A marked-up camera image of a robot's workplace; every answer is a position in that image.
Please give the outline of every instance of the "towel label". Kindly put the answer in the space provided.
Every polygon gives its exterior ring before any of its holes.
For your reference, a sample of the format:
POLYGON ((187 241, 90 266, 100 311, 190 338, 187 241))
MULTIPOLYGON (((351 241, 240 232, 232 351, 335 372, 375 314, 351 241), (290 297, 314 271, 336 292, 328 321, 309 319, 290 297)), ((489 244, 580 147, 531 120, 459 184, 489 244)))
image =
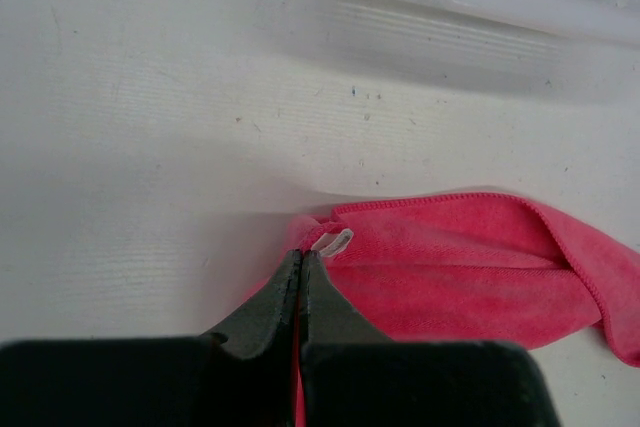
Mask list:
POLYGON ((311 246, 311 250, 317 251, 322 257, 333 257, 343 252, 353 239, 353 230, 344 229, 339 234, 322 234, 311 246))

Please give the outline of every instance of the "folded towel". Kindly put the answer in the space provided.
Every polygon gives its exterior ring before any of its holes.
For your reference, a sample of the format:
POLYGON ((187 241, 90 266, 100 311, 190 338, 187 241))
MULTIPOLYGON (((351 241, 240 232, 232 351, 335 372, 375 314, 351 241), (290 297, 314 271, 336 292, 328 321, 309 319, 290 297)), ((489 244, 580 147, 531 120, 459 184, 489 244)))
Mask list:
POLYGON ((288 247, 335 254, 331 281, 396 340, 534 348, 596 325, 640 367, 640 255, 539 202, 465 193, 343 205, 295 219, 288 247))

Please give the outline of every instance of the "red cloth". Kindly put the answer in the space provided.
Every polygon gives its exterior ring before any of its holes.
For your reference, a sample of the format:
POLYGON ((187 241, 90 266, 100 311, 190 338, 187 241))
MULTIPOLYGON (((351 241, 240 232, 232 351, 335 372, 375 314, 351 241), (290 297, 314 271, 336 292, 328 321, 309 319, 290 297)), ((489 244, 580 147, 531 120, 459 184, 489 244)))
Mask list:
POLYGON ((567 214, 495 193, 365 202, 295 219, 289 247, 345 228, 331 281, 396 340, 534 348, 597 324, 640 367, 640 255, 567 214))

